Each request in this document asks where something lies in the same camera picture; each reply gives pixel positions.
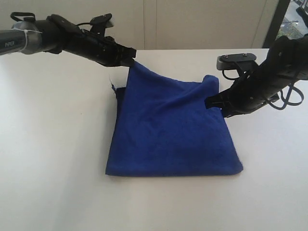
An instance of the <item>blue microfiber cloth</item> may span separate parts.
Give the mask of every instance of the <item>blue microfiber cloth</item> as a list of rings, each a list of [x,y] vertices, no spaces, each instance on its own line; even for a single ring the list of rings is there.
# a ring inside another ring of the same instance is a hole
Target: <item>blue microfiber cloth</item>
[[[106,174],[131,177],[232,175],[243,166],[219,108],[204,100],[218,79],[202,83],[160,76],[135,62],[116,89],[115,131]]]

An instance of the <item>white table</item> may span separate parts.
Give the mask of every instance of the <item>white table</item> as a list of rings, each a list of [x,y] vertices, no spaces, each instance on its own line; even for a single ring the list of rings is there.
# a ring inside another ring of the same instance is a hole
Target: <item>white table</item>
[[[137,60],[180,80],[216,75],[226,53],[138,51]],[[308,101],[226,119],[244,171],[236,176],[121,178],[104,174],[116,118],[105,68],[68,53],[0,57],[0,230],[306,231]],[[308,83],[297,86],[308,95]]]

